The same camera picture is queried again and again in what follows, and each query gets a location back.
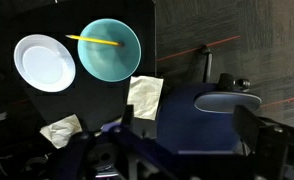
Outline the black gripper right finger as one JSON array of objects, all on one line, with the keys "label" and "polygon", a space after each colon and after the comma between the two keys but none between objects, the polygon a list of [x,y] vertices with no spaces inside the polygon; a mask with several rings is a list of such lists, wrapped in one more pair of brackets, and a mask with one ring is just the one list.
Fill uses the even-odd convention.
[{"label": "black gripper right finger", "polygon": [[289,132],[279,125],[266,125],[246,107],[234,108],[233,126],[251,150],[257,180],[282,180],[288,153]]}]

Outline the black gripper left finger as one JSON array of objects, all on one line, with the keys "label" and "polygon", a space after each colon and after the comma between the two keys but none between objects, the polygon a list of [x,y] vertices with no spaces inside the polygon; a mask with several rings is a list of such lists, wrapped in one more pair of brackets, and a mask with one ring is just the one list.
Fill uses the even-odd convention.
[{"label": "black gripper left finger", "polygon": [[114,168],[122,180],[174,180],[171,154],[155,141],[140,138],[132,131],[134,106],[125,107],[121,123],[108,130],[115,146]]}]

